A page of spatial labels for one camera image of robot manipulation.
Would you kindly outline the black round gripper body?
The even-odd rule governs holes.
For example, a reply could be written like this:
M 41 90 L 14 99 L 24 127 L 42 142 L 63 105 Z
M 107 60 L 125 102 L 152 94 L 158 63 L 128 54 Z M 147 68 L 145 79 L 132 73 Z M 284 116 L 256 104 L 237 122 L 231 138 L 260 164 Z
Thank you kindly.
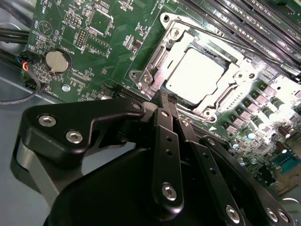
M 184 207 L 158 219 L 151 200 L 153 153 L 131 150 L 68 185 L 56 198 L 48 226 L 224 226 L 200 173 L 181 164 Z

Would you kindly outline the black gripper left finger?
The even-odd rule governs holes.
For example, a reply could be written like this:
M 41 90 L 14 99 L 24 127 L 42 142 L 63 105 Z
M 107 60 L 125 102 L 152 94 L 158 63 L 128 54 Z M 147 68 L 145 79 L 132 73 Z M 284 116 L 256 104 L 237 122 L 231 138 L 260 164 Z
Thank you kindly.
M 11 171 L 41 194 L 50 190 L 52 204 L 57 193 L 79 177 L 79 167 L 98 138 L 105 147 L 134 142 L 150 148 L 151 201 L 169 215 L 182 210 L 179 138 L 166 94 L 155 103 L 120 97 L 30 107 L 22 114 Z

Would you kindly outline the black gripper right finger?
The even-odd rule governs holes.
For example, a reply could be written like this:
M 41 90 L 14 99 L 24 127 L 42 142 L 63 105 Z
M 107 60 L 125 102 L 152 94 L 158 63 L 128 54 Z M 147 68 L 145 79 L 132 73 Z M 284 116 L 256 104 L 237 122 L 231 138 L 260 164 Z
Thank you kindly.
M 184 193 L 192 211 L 204 210 L 204 225 L 293 226 L 281 204 L 214 138 L 198 138 L 180 118 L 177 100 L 168 95 L 174 127 L 180 137 L 180 157 L 190 164 L 184 173 Z

